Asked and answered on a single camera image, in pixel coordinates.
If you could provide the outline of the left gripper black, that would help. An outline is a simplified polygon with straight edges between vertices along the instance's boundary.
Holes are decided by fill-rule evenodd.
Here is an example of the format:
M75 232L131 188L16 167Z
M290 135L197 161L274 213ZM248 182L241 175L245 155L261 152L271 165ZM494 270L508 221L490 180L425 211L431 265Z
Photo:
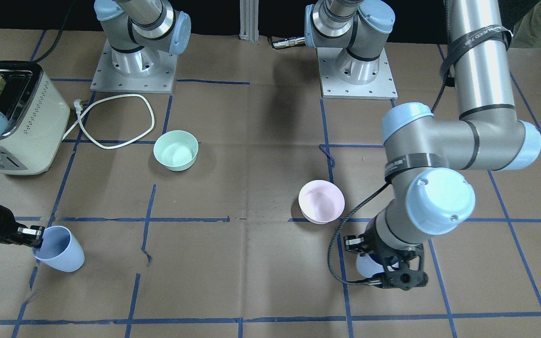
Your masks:
M363 234L345 236L344 249L358 255L357 270L364 278L352 282L356 285L410 290L429 282L424 272L423 244L403 250L392 248L379 237L374 222Z

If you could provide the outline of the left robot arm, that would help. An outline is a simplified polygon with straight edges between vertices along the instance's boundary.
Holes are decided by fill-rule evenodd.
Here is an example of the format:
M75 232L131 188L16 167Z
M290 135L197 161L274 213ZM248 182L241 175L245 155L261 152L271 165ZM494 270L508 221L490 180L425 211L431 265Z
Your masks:
M541 135L533 124L517 118L507 50L511 34L502 26L495 0L447 0L447 57L439 70L442 86L453 85L459 119L434 118L419 102L393 107L382 120L387 163L385 184L394 199L358 236L346 236L344 249L369 255L382 271L343 284L409 290L427 284L423 244L448 233L472 214L475 192L460 171L517 170L532 164L541 151Z

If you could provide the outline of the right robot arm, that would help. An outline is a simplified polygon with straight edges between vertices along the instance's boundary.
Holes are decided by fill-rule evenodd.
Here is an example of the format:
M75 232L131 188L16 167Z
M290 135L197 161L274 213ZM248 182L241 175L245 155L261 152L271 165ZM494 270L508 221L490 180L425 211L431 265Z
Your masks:
M97 0L94 8L108 39L133 43L133 47L125 49L127 54L160 42L170 54L178 55L188 43L190 18L174 10L167 0ZM44 227L20 224L11 210L0 205L0 244L39 250L44 235Z

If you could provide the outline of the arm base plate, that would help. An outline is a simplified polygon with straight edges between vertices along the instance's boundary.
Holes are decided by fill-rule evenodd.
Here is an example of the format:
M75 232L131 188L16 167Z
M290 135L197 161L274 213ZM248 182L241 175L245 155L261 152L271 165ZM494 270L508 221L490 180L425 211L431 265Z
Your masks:
M178 56L149 47L124 54L105 41L90 89L93 92L172 94Z
M344 48L322 47L316 52L322 98L398 99L385 49L373 61L354 59Z

